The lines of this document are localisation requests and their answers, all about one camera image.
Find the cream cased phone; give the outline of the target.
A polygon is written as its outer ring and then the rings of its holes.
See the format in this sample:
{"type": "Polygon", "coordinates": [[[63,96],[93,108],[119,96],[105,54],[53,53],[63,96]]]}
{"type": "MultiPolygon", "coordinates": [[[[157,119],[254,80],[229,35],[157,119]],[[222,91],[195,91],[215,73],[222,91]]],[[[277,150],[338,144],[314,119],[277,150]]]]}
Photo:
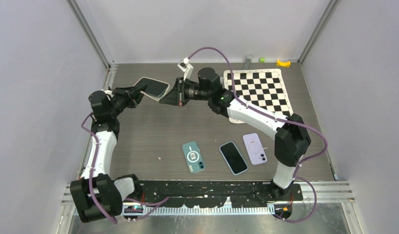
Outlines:
{"type": "Polygon", "coordinates": [[[162,99],[168,92],[170,84],[154,78],[141,77],[134,86],[147,85],[147,88],[142,93],[155,101],[162,99]]]}

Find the teal phone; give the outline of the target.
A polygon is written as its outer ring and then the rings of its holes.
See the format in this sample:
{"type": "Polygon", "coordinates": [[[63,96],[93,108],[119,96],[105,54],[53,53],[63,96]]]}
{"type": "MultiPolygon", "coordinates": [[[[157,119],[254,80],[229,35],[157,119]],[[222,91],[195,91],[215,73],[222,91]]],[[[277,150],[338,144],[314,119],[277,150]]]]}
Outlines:
{"type": "Polygon", "coordinates": [[[182,150],[190,173],[195,174],[205,170],[205,164],[196,141],[183,144],[182,150]]]}

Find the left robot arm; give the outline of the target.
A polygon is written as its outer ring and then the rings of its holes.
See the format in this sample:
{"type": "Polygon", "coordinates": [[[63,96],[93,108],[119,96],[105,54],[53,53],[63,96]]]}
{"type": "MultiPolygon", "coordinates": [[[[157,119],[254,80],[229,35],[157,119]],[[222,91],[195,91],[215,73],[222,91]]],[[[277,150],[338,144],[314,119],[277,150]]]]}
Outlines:
{"type": "Polygon", "coordinates": [[[88,162],[78,180],[70,184],[70,193],[82,223],[108,219],[117,224],[116,216],[121,214],[122,203],[127,198],[131,202],[142,196],[142,188],[136,185],[135,175],[122,176],[113,180],[110,165],[117,144],[120,123],[118,120],[126,108],[136,108],[147,85],[137,85],[114,90],[98,90],[89,95],[92,112],[88,129],[82,129],[92,137],[88,162]]]}

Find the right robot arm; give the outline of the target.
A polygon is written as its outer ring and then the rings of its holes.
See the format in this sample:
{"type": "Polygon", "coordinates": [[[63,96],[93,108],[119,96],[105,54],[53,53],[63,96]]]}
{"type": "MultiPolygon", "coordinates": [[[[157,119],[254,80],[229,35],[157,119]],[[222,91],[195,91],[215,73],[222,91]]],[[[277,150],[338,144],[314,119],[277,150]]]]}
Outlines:
{"type": "Polygon", "coordinates": [[[205,100],[214,113],[242,121],[272,138],[278,163],[269,190],[277,200],[290,195],[298,163],[311,144],[301,116],[277,115],[247,102],[233,90],[226,89],[221,77],[209,67],[199,70],[197,82],[177,78],[173,88],[160,98],[159,103],[184,106],[190,100],[205,100]]]}

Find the lilac phone case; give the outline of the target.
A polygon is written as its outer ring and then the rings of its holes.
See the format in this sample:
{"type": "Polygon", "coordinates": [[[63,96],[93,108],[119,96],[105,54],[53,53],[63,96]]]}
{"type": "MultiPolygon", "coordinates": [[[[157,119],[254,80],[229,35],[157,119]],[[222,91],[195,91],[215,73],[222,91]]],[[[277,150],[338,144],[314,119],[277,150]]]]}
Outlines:
{"type": "Polygon", "coordinates": [[[243,135],[242,140],[252,165],[259,165],[268,161],[257,133],[243,135]]]}

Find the black white chessboard mat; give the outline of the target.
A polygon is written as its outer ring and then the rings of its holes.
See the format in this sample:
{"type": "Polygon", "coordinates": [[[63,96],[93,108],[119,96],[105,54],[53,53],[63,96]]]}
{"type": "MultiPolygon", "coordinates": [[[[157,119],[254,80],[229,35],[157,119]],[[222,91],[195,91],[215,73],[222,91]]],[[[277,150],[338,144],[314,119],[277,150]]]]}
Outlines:
{"type": "Polygon", "coordinates": [[[224,71],[224,87],[235,87],[238,97],[275,114],[291,116],[293,109],[282,78],[281,69],[224,71]]]}

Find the yellow curved toy piece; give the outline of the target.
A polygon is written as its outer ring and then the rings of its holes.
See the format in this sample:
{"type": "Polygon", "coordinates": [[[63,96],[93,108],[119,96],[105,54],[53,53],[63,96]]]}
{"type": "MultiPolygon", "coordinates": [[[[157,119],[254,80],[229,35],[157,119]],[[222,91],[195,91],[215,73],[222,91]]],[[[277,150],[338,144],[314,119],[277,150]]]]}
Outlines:
{"type": "Polygon", "coordinates": [[[281,61],[280,59],[278,59],[276,61],[276,66],[289,68],[291,66],[291,61],[281,61]]]}

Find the grey metal bracket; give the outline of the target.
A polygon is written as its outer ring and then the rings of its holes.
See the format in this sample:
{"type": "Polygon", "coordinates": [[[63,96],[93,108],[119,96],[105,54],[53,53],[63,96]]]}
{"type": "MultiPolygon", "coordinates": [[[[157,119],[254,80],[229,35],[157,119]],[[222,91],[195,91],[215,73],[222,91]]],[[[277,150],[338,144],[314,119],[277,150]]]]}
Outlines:
{"type": "Polygon", "coordinates": [[[248,70],[248,67],[249,67],[249,65],[250,65],[250,63],[252,61],[252,58],[253,58],[253,55],[247,55],[246,56],[245,63],[244,63],[244,66],[243,66],[243,70],[248,70]]]}

